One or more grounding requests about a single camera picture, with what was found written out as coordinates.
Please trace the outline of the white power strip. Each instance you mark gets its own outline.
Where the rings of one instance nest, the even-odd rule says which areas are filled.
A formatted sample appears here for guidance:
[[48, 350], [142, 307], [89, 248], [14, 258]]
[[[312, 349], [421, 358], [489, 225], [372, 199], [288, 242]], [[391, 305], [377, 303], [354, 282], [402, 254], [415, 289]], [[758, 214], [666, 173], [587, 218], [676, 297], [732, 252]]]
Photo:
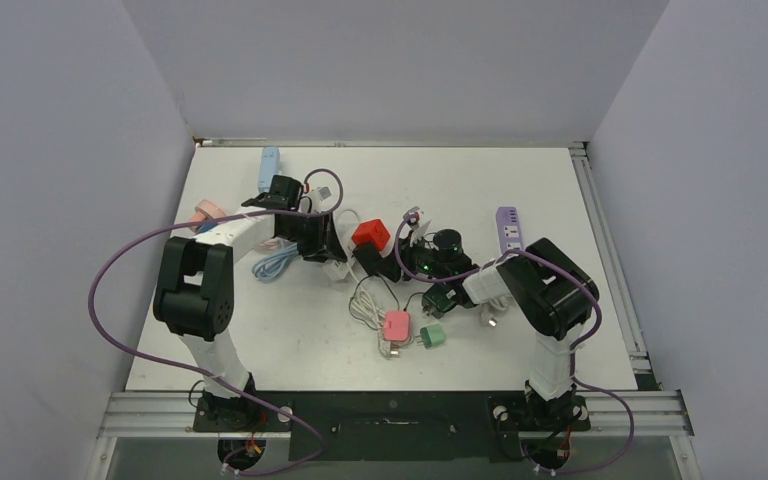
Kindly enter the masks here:
[[354, 264], [353, 259], [349, 259], [347, 262], [328, 260], [322, 265], [322, 269], [331, 282], [344, 282], [356, 277]]

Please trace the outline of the dark green cube socket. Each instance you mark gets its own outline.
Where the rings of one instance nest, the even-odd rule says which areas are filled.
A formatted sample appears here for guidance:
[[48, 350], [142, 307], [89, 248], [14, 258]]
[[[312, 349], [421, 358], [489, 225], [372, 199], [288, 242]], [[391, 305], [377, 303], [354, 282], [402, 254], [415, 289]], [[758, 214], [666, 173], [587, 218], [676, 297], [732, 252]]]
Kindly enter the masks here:
[[421, 297], [422, 311], [425, 315], [441, 319], [459, 306], [460, 288], [452, 284], [435, 283]]

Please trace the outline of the black power adapter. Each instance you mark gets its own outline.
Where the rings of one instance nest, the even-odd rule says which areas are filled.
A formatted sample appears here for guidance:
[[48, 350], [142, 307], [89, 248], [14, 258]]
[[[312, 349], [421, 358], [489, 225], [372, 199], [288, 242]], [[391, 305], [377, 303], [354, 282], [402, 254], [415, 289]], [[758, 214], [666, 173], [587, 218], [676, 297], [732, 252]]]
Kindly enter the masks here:
[[395, 254], [382, 256], [373, 243], [356, 246], [352, 256], [367, 275], [379, 276], [394, 283], [402, 278], [402, 270], [396, 261]]

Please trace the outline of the red pink plug adapter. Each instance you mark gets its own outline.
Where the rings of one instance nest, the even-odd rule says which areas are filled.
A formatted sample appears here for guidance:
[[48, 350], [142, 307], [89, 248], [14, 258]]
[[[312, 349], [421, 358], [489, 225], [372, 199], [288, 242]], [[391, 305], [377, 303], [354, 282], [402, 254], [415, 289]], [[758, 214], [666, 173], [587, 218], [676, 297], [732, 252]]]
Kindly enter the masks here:
[[355, 246], [371, 244], [378, 252], [385, 249], [390, 238], [389, 230], [379, 218], [359, 223], [351, 235], [351, 240]]

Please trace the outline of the light green charger plug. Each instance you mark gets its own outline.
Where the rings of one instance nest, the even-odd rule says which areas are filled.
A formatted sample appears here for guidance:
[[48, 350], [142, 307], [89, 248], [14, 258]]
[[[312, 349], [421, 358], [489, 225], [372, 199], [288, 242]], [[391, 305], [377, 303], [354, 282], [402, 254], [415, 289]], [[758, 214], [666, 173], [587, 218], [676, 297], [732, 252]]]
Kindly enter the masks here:
[[446, 342], [447, 336], [440, 324], [424, 326], [419, 330], [420, 340], [425, 349], [436, 348]]

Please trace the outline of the light blue power strip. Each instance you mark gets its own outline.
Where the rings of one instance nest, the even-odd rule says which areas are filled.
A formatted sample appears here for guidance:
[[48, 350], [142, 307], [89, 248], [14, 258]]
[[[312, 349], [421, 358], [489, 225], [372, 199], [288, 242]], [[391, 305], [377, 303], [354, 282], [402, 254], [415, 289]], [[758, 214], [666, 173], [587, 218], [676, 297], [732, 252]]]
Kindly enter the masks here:
[[273, 178], [279, 175], [280, 171], [280, 149], [277, 146], [264, 147], [260, 157], [257, 182], [258, 192], [268, 192]]

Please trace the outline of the purple USB power strip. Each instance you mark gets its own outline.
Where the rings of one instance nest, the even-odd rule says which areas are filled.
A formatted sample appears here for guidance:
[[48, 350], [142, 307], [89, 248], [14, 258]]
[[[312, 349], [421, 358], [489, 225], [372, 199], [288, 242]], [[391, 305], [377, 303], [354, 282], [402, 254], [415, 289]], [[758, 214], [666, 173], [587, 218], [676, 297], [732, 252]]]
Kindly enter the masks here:
[[519, 214], [515, 207], [498, 207], [495, 213], [495, 221], [501, 253], [510, 249], [522, 249], [524, 247]]

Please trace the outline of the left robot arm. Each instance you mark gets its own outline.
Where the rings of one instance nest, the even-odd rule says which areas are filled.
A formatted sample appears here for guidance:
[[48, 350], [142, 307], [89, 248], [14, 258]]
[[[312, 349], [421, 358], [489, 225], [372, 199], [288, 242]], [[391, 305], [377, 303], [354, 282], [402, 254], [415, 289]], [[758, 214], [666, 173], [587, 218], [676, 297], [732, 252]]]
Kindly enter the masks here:
[[333, 211], [316, 200], [307, 179], [276, 175], [269, 189], [244, 201], [212, 229], [165, 243], [153, 315], [193, 356], [219, 417], [234, 430], [256, 421], [252, 374], [227, 329], [234, 312], [236, 263], [262, 243], [283, 239], [308, 262], [344, 263], [347, 254]]

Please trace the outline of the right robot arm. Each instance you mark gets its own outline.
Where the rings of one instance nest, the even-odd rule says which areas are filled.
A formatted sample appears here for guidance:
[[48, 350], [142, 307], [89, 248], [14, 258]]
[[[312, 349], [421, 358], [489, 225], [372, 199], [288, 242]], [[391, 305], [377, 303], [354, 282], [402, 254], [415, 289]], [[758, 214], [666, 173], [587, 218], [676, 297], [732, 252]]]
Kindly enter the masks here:
[[510, 247], [484, 265], [476, 264], [453, 229], [426, 240], [411, 233], [395, 240], [389, 260], [403, 279], [423, 281], [421, 304], [436, 318], [449, 311], [513, 301], [535, 332], [536, 347], [525, 391], [527, 419], [549, 428], [565, 413], [563, 397], [574, 389], [574, 355], [583, 326], [600, 316], [595, 282], [552, 241], [526, 249]]

